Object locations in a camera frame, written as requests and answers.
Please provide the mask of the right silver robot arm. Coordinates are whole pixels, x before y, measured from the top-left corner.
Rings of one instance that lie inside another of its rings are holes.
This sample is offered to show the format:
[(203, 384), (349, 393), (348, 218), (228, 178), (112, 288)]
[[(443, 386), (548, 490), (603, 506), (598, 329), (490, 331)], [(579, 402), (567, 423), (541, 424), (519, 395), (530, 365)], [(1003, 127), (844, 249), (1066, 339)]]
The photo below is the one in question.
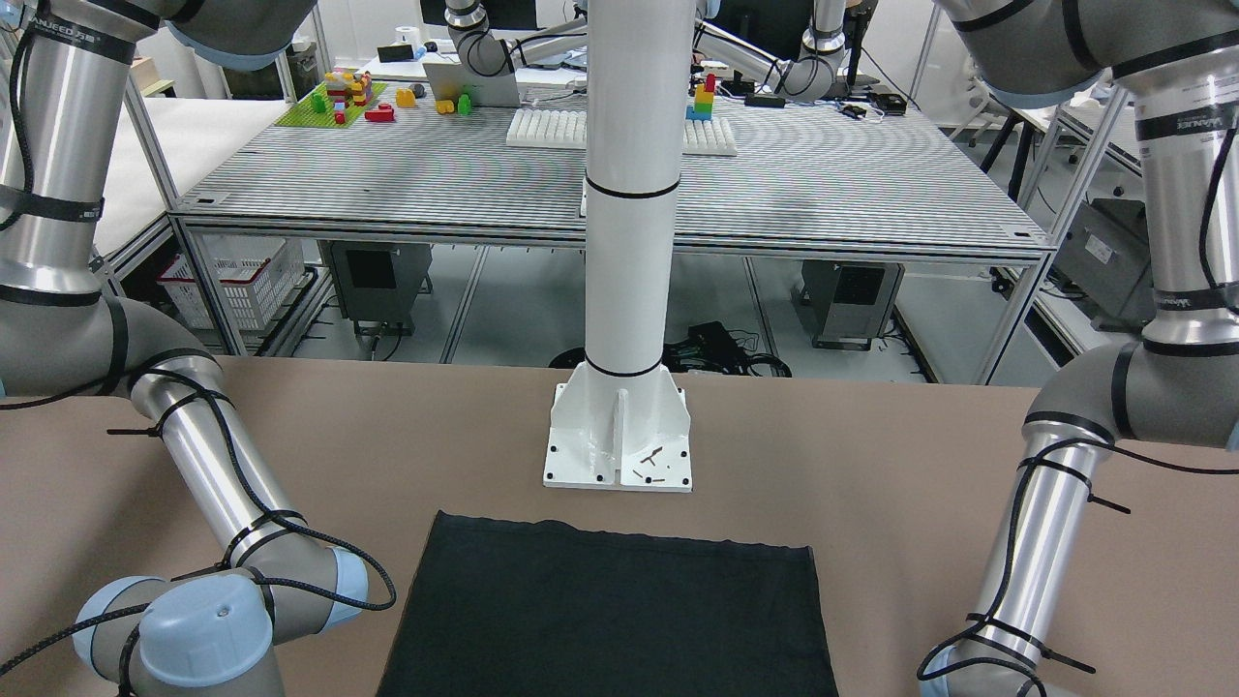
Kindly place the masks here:
[(195, 574), (107, 584), (66, 639), (121, 696), (282, 696), (275, 649), (362, 612), (379, 565), (310, 529), (223, 391), (223, 371), (176, 319), (107, 293), (89, 266), (105, 210), (115, 118), (138, 41), (167, 27), (234, 71), (270, 63), (311, 1), (35, 1), (7, 80), (2, 154), (2, 392), (9, 409), (124, 397), (151, 420), (225, 551)]

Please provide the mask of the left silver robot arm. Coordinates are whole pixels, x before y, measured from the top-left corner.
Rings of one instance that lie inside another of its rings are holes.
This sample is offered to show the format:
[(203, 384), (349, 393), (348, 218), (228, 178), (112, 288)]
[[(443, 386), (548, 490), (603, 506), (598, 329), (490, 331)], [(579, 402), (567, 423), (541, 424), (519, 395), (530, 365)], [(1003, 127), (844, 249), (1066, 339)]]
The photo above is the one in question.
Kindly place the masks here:
[(1237, 449), (1237, 4), (943, 9), (1006, 105), (1058, 105), (1105, 71), (1132, 97), (1155, 316), (1041, 389), (978, 609), (917, 671), (924, 696), (1052, 696), (1036, 669), (1097, 465), (1119, 439)]

